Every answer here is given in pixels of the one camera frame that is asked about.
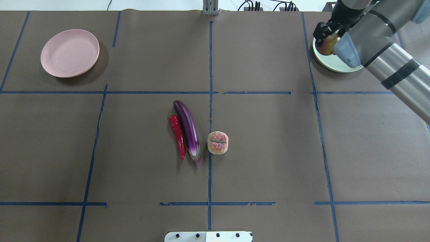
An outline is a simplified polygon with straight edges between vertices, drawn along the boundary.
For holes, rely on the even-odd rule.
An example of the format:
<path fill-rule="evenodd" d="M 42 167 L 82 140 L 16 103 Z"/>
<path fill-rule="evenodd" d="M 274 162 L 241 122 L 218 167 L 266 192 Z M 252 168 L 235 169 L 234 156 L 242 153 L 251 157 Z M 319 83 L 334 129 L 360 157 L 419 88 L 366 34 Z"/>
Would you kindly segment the robot arm near green plate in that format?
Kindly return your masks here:
<path fill-rule="evenodd" d="M 428 124 L 429 69 L 391 39 L 428 17 L 428 0 L 338 0 L 330 19 L 316 25 L 314 47 L 350 68 L 366 68 Z"/>

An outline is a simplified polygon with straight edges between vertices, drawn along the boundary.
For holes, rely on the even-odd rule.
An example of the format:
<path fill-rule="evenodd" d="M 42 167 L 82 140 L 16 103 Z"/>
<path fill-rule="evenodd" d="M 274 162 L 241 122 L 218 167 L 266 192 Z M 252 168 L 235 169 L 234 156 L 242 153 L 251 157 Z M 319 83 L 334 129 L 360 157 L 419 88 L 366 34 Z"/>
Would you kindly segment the black gripper green side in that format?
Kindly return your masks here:
<path fill-rule="evenodd" d="M 323 42 L 327 37 L 337 34 L 338 37 L 342 37 L 346 33 L 346 25 L 338 22 L 328 21 L 319 22 L 313 32 L 314 39 L 316 42 Z"/>

